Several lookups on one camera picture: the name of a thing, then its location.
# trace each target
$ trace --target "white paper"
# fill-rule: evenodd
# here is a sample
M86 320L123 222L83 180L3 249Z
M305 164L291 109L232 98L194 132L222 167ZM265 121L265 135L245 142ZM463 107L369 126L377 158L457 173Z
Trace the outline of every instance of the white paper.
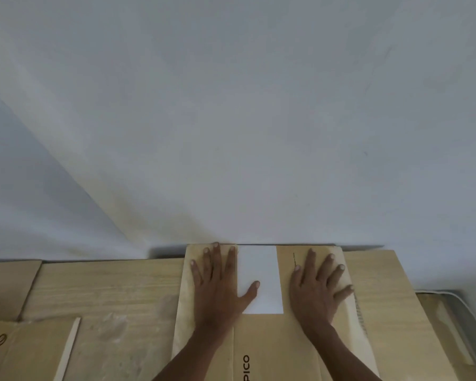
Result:
M236 266L239 296L247 292L252 282L261 282L256 299L244 314L283 314L277 247L240 245Z

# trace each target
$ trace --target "finger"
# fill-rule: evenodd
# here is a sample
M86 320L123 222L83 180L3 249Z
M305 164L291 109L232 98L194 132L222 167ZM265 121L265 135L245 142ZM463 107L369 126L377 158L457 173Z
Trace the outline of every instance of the finger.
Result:
M203 281L209 282L212 278L212 259L209 256L209 248L203 250Z
M220 254L220 245L218 242L213 244L212 263L212 280L220 280L222 278L222 255Z
M316 253L310 249L305 259L305 271L302 282L316 279Z
M333 292L338 285L338 281L342 277L344 270L346 269L345 265L338 265L336 269L330 274L328 281L326 282L326 287L330 292Z
M301 285L301 277L303 275L300 265L294 267L294 271L291 274L291 287L295 288Z
M224 273L226 275L233 275L236 272L236 247L231 246L227 253L226 268Z
M243 313L244 310L250 305L250 303L256 298L257 296L257 289L260 286L259 281L252 282L247 292L238 298L238 304L240 305L240 313Z
M335 295L333 296L333 299L335 300L337 306L339 306L348 296L353 294L354 292L354 286L353 285L348 285L339 292L336 292Z
M197 263L195 260L190 261L190 268L192 269L192 278L194 278L194 286L198 288L201 286L203 279L201 277L201 273L199 272L199 268L197 267Z
M328 254L326 258L324 258L323 263L319 267L317 272L317 280L323 283L328 281L328 277L331 274L331 266L333 266L333 260L335 259L335 254Z

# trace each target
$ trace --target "forearm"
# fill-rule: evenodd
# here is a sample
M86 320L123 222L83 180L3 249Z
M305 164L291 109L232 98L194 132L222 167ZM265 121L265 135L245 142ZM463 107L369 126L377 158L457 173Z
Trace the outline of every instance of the forearm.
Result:
M327 325L307 336L316 347L334 381L381 381L342 342L336 330Z
M221 339L205 329L196 330L185 347L153 381L203 381Z

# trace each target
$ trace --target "hand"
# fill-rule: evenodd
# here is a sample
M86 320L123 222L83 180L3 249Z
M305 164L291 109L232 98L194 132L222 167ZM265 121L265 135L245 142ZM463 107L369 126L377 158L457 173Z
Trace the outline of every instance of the hand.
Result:
M291 307L309 339L331 325L337 307L353 293L352 285L335 293L345 266L339 265L332 272L334 259L335 256L329 254L316 273L316 253L310 249L306 256L305 270L296 266L291 277Z
M222 270L220 245L214 244L203 254L203 275L193 260L190 263L194 278L194 320L196 330L215 334L222 343L225 334L257 295L259 281L253 282L242 297L236 294L236 249L229 248L227 261Z

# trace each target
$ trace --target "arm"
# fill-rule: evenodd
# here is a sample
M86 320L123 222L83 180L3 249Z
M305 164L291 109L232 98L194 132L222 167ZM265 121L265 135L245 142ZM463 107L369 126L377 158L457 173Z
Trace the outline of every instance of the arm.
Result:
M289 290L294 315L333 380L381 381L346 348L331 326L337 307L353 293L351 285L335 292L345 267L339 265L332 271L334 258L333 254L328 255L316 273L316 255L310 250L305 269L300 266L294 268Z
M187 345L153 381L203 381L212 358L227 333L257 295L259 282L247 293L236 295L236 250L232 246L222 269L220 245L213 252L204 249L203 274L197 263L190 263L194 278L195 330Z

